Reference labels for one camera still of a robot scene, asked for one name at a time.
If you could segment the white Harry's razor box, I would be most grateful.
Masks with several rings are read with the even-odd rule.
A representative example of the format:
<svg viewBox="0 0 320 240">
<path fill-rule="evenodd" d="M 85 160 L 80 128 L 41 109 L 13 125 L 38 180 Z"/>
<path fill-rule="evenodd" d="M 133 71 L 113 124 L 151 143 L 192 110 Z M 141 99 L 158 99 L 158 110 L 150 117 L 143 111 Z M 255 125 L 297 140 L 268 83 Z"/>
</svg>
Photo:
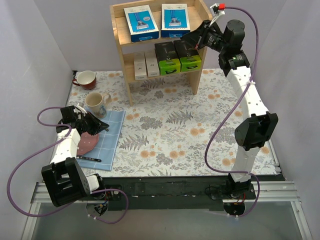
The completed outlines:
<svg viewBox="0 0 320 240">
<path fill-rule="evenodd" d="M 157 77 L 160 75 L 159 65 L 156 57 L 155 50 L 148 50 L 144 52 L 146 70 L 148 77 Z"/>
</svg>

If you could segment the long white Harry's box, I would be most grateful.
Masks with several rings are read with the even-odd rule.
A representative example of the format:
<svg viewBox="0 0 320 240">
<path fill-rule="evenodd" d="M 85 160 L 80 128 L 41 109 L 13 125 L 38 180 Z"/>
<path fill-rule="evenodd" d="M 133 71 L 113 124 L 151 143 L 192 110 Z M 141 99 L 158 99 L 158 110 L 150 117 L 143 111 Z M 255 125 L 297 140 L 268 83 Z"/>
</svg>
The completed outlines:
<svg viewBox="0 0 320 240">
<path fill-rule="evenodd" d="M 146 59 L 143 51 L 134 53 L 134 78 L 136 81 L 147 79 Z"/>
</svg>

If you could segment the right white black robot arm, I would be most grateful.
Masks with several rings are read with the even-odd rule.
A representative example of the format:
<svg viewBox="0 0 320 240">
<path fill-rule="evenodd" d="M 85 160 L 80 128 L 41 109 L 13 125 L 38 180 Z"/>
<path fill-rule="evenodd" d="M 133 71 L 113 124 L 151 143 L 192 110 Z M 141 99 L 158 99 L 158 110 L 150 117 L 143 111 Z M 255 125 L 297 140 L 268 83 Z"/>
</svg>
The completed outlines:
<svg viewBox="0 0 320 240">
<path fill-rule="evenodd" d="M 211 21 L 204 20 L 194 31 L 183 35 L 195 49 L 208 47 L 219 53 L 218 63 L 236 93 L 237 106 L 242 109 L 242 123 L 235 129 L 238 145 L 235 163 L 222 192 L 237 199 L 251 187 L 252 168 L 260 149 L 270 140 L 279 121 L 276 113 L 270 113 L 263 104 L 252 80 L 253 71 L 242 50 L 245 25 L 240 20 L 230 20 L 224 31 Z"/>
</svg>

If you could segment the blue Harry's razor pack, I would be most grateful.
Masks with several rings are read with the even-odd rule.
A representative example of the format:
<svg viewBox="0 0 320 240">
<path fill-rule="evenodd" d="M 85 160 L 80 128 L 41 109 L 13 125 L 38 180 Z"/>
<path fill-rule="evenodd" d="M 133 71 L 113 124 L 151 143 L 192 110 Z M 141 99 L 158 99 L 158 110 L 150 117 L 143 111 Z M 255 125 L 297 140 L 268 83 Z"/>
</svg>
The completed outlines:
<svg viewBox="0 0 320 240">
<path fill-rule="evenodd" d="M 161 5 L 161 37 L 181 38 L 191 31 L 186 3 Z"/>
<path fill-rule="evenodd" d="M 149 5 L 124 8 L 131 42 L 158 39 L 160 32 Z"/>
</svg>

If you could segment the green black Gillette razor box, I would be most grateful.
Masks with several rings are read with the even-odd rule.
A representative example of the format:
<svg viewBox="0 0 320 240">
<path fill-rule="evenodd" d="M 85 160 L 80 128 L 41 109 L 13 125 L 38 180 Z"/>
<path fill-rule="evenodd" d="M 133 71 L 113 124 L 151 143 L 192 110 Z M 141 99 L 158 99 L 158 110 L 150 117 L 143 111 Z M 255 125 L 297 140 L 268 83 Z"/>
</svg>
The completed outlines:
<svg viewBox="0 0 320 240">
<path fill-rule="evenodd" d="M 172 41 L 155 43 L 154 49 L 161 76 L 181 72 L 181 62 Z"/>
<path fill-rule="evenodd" d="M 194 47 L 184 40 L 174 40 L 173 44 L 180 61 L 181 72 L 196 71 L 201 68 L 202 59 Z"/>
</svg>

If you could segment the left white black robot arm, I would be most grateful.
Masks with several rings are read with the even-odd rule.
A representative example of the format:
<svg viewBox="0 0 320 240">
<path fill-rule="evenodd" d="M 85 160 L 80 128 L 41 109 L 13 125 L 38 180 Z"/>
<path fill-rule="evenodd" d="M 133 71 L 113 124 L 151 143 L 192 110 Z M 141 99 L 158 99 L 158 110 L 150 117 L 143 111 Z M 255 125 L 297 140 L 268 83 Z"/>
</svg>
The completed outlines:
<svg viewBox="0 0 320 240">
<path fill-rule="evenodd" d="M 57 142 L 49 165 L 41 175 L 55 207 L 67 205 L 91 195 L 95 200 L 106 196 L 106 187 L 99 174 L 85 176 L 77 162 L 81 134 L 96 135 L 107 131 L 109 125 L 84 109 L 82 104 L 60 109 L 61 120 L 56 126 Z"/>
</svg>

